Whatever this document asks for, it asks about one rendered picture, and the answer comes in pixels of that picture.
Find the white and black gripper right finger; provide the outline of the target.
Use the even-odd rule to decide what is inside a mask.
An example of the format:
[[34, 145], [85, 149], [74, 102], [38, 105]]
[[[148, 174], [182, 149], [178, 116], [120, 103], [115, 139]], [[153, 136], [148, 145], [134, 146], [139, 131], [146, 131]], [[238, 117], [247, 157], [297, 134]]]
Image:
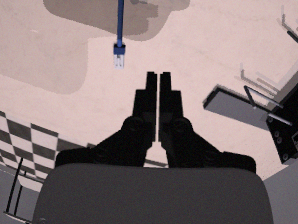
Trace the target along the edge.
[[160, 74], [158, 142], [166, 150], [168, 168], [232, 167], [256, 174], [251, 156], [220, 152], [194, 132], [190, 120], [183, 116], [181, 90], [171, 88], [170, 72]]

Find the dark blue cable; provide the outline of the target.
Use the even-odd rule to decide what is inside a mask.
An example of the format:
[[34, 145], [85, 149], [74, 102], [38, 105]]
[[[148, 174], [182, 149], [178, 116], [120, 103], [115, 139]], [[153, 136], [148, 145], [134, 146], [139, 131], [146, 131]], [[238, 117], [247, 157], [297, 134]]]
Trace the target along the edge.
[[122, 47], [124, 0], [118, 0], [117, 47]]

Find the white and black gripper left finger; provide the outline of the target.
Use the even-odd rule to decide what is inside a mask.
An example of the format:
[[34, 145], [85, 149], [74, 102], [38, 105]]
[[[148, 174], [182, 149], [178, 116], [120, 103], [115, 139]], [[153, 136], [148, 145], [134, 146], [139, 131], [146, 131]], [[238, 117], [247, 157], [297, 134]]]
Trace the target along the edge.
[[60, 151], [55, 167], [67, 163], [144, 167], [147, 150], [156, 142], [157, 76], [155, 72], [147, 71], [146, 87], [136, 89], [132, 116], [124, 120], [120, 130], [94, 148]]

